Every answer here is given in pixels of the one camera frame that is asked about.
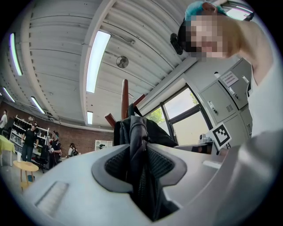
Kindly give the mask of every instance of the white cup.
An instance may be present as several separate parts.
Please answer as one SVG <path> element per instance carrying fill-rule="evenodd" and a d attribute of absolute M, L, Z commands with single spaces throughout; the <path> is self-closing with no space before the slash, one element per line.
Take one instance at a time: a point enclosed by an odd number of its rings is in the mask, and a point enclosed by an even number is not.
<path fill-rule="evenodd" d="M 21 162 L 21 156 L 22 156 L 22 154 L 18 152 L 18 154 L 17 154 L 17 160 L 18 160 L 18 162 Z"/>

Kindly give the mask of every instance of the ear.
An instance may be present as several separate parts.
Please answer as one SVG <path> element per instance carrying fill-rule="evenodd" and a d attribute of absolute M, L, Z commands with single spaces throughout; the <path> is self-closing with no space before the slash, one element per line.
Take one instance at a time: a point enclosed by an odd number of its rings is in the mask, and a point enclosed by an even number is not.
<path fill-rule="evenodd" d="M 213 13 L 217 12 L 217 8 L 213 4 L 210 4 L 209 2 L 203 3 L 203 10 L 213 12 Z"/>

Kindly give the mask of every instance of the floor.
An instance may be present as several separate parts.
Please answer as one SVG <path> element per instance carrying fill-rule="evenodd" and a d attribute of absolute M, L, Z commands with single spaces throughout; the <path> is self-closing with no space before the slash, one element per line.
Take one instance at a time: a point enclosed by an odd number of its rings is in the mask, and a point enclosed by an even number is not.
<path fill-rule="evenodd" d="M 12 154 L 12 162 L 17 160 L 17 155 Z M 22 189 L 20 187 L 20 169 L 15 167 L 14 165 L 10 166 L 10 152 L 3 151 L 3 166 L 0 166 L 0 174 L 3 180 L 6 182 L 7 186 L 13 188 L 15 192 L 22 194 Z M 44 174 L 42 170 L 39 169 L 36 172 L 33 172 L 36 179 L 42 177 Z M 23 181 L 26 181 L 25 172 L 23 171 Z"/>

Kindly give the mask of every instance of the locker vent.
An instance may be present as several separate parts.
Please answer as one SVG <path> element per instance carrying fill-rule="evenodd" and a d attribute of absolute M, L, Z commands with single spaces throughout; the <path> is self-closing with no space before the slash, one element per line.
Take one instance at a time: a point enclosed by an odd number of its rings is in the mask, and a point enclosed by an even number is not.
<path fill-rule="evenodd" d="M 228 112 L 233 111 L 233 107 L 231 105 L 228 105 L 226 108 Z"/>

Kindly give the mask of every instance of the brick wall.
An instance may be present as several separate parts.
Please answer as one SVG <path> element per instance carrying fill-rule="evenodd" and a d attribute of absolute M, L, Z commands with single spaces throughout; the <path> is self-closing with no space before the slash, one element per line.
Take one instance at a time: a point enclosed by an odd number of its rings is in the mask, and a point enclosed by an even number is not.
<path fill-rule="evenodd" d="M 5 102 L 0 104 L 0 117 L 2 117 L 3 111 L 7 110 L 7 118 L 16 117 L 23 118 L 28 121 L 28 117 L 32 116 L 26 112 L 18 110 Z M 49 128 L 49 130 L 57 131 L 60 135 L 59 140 L 62 144 L 62 156 L 66 156 L 69 150 L 70 143 L 74 143 L 78 151 L 82 154 L 94 151 L 95 140 L 113 140 L 114 134 L 111 132 L 99 132 L 86 129 L 71 128 L 63 125 L 59 125 L 53 122 L 48 122 L 39 119 L 35 116 L 35 121 L 41 128 Z"/>

